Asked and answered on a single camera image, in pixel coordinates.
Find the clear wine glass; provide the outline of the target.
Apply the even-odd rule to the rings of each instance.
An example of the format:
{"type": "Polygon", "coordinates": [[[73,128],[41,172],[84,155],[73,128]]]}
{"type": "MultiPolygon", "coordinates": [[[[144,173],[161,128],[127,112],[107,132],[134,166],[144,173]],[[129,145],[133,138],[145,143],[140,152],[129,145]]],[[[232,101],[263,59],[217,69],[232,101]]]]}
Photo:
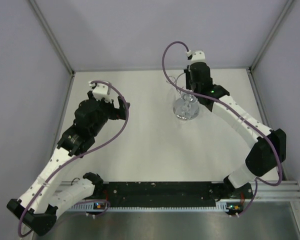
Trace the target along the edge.
{"type": "Polygon", "coordinates": [[[200,108],[198,100],[193,95],[183,95],[178,98],[172,105],[174,115],[181,121],[190,121],[195,119],[199,113],[200,108]]]}

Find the chrome wine glass rack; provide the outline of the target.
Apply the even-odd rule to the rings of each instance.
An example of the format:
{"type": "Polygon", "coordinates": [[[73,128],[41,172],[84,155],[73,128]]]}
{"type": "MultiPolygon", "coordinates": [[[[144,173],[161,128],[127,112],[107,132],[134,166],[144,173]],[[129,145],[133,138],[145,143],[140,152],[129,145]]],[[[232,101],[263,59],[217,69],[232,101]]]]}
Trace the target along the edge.
{"type": "Polygon", "coordinates": [[[177,96],[179,98],[181,98],[185,92],[182,91],[181,89],[185,89],[186,88],[186,84],[184,83],[185,81],[185,76],[186,74],[183,72],[183,73],[180,73],[178,75],[169,75],[168,78],[171,82],[173,82],[173,89],[176,91],[177,93],[177,96]]]}

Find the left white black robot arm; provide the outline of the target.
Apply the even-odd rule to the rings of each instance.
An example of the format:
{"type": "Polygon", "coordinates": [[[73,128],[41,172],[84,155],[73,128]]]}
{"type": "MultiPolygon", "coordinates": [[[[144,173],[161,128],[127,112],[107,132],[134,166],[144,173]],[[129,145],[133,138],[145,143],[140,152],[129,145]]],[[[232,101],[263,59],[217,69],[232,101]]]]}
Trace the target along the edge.
{"type": "Polygon", "coordinates": [[[102,178],[87,172],[77,183],[54,195],[63,177],[80,159],[93,152],[91,146],[107,121],[129,119],[130,104],[121,94],[117,97],[118,108],[112,99],[97,99],[92,91],[87,95],[88,99],[78,105],[73,124],[62,134],[42,172],[24,194],[12,198],[6,206],[19,219],[17,230],[21,238],[28,236],[22,232],[23,226],[29,228],[29,233],[43,236],[67,209],[83,199],[96,199],[103,194],[102,178]]]}

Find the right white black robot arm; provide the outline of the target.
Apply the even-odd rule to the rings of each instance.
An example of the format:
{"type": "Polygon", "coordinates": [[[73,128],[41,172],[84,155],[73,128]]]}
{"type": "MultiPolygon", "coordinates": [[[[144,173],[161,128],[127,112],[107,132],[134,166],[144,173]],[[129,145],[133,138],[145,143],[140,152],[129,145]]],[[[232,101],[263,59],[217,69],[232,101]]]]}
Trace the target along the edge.
{"type": "Polygon", "coordinates": [[[211,70],[205,62],[188,65],[184,73],[186,89],[195,94],[201,105],[232,127],[250,148],[244,163],[224,178],[224,194],[235,198],[244,185],[261,180],[273,169],[278,170],[279,185],[283,180],[282,163],[286,159],[286,133],[280,128],[271,129],[240,107],[224,87],[213,83],[211,70]]]}

